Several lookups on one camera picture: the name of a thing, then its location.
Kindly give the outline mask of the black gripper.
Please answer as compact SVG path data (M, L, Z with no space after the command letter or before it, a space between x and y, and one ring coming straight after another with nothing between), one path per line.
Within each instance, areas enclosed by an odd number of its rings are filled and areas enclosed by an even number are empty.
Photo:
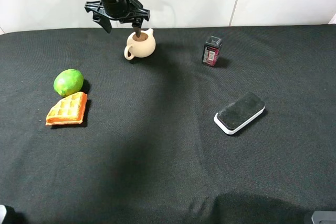
M132 23L137 38L141 36L143 21L150 20L150 11L139 0L99 0L85 3L85 11L92 12L92 20L107 33L111 33L110 21Z

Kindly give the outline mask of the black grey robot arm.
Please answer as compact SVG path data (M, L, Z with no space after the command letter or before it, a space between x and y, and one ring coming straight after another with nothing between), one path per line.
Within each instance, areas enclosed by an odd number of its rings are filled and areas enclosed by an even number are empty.
M131 23L137 37L141 35L142 23L150 18L150 11L138 0L98 0L86 2L86 12L92 12L92 20L106 32L112 30L111 21Z

